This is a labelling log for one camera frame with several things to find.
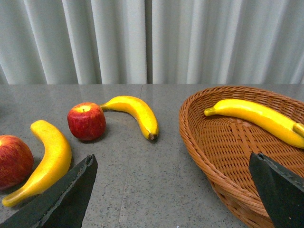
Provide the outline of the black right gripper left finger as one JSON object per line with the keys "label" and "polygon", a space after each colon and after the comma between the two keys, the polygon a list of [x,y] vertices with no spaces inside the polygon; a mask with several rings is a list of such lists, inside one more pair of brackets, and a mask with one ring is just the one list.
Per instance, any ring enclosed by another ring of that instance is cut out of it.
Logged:
{"label": "black right gripper left finger", "polygon": [[80,228],[98,163],[89,155],[60,180],[0,224],[2,228]]}

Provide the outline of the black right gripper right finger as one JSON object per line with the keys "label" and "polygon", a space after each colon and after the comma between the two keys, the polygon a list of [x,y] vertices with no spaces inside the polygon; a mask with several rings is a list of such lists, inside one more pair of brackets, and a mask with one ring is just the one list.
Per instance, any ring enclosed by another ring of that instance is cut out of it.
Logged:
{"label": "black right gripper right finger", "polygon": [[250,155],[249,171],[274,226],[302,228],[304,179],[262,153]]}

